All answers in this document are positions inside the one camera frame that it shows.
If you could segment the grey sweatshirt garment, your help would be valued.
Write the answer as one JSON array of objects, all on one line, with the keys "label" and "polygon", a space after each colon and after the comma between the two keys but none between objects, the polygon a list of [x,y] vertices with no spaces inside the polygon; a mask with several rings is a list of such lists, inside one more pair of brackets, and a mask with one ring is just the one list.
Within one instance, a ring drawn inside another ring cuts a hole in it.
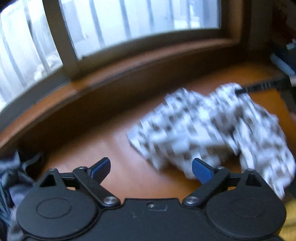
[{"label": "grey sweatshirt garment", "polygon": [[1,240],[23,240],[16,211],[44,166],[42,153],[25,160],[15,152],[1,158]]}]

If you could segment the white patterned pyjama pants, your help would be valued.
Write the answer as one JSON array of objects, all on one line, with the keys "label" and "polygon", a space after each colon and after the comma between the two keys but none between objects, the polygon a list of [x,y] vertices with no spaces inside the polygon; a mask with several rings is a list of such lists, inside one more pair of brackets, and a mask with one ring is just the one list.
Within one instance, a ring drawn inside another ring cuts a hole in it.
[{"label": "white patterned pyjama pants", "polygon": [[168,94],[127,134],[131,145],[157,170],[176,166],[194,179],[192,161],[212,167],[238,156],[241,170],[255,169],[279,198],[295,177],[295,159],[278,117],[236,83],[208,95],[180,88]]}]

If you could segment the yellow fuzzy rug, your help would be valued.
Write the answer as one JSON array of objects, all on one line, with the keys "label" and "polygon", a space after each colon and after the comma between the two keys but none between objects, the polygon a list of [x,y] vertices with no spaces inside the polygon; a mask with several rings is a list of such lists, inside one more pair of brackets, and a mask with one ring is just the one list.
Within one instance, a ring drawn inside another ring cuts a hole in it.
[{"label": "yellow fuzzy rug", "polygon": [[296,241],[296,201],[289,201],[286,205],[287,217],[280,231],[280,237],[287,241]]}]

